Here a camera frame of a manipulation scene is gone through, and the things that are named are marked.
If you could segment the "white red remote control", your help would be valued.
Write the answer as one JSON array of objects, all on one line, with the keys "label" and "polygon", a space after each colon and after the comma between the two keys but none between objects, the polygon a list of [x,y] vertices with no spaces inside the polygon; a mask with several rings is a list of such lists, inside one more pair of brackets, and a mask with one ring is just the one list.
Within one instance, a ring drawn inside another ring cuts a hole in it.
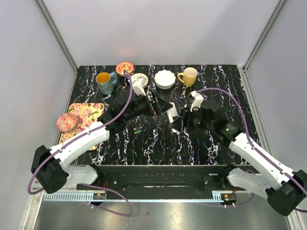
[{"label": "white red remote control", "polygon": [[178,117],[177,109],[174,103],[170,103],[172,107],[167,110],[166,114],[168,116],[169,122],[173,123],[175,117]]}]

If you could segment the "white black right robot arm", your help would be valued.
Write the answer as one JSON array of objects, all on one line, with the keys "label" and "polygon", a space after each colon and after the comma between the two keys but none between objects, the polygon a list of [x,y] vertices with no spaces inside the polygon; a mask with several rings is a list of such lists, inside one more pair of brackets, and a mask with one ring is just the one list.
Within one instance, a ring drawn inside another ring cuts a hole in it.
[{"label": "white black right robot arm", "polygon": [[235,166],[227,166],[218,178],[222,189],[234,186],[257,194],[282,216],[290,215],[306,198],[306,172],[295,172],[262,149],[240,126],[223,116],[223,109],[216,101],[208,100],[192,108],[183,108],[179,114],[173,107],[167,115],[173,132],[210,131],[217,142],[243,157],[261,174],[255,176]]}]

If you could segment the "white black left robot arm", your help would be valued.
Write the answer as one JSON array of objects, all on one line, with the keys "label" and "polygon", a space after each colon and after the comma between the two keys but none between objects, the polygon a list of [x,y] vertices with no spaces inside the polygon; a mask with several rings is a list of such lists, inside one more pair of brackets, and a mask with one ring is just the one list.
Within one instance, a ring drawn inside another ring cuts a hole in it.
[{"label": "white black left robot arm", "polygon": [[121,111],[103,113],[97,121],[69,140],[51,148],[44,145],[38,147],[31,167],[31,179],[37,179],[48,194],[75,184],[100,189],[104,184],[104,173],[96,165],[81,167],[72,166],[71,163],[94,145],[109,140],[127,121],[140,115],[162,115],[174,107],[173,103],[165,101],[155,92],[153,100],[146,95],[128,99]]}]

